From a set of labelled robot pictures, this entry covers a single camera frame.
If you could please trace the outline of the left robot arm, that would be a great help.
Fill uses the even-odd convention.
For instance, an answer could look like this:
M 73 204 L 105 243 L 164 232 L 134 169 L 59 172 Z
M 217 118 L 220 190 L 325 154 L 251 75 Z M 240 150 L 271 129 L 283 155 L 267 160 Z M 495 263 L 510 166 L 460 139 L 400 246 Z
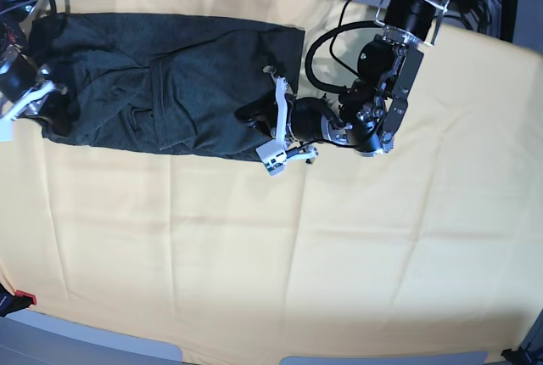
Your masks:
M 295 160 L 312 162 L 318 143 L 352 149 L 365 157 L 387 154 L 394 147 L 423 61 L 419 47 L 435 44 L 451 1 L 390 0 L 384 16 L 340 22 L 317 38 L 305 56 L 305 75 L 317 90 L 337 95 L 337 109 L 325 98 L 297 97 L 285 76 L 271 65 L 265 67 L 264 73 L 275 84 L 273 96 L 240 108 L 237 117 L 270 138 L 255 150 L 268 174 L 276 176 Z M 316 77 L 313 59 L 323 43 L 332 43 L 347 31 L 374 27 L 381 33 L 360 51 L 351 86 Z

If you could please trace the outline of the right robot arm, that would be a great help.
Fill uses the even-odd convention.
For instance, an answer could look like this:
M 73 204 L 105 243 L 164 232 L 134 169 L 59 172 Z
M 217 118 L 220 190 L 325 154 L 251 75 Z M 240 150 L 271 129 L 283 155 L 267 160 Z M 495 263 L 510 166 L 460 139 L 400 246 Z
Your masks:
M 14 122 L 29 119 L 66 137 L 72 130 L 67 88 L 53 80 L 47 65 L 25 53 L 28 40 L 20 28 L 40 0 L 1 0 L 1 141 L 14 139 Z M 55 0 L 48 0 L 53 14 Z

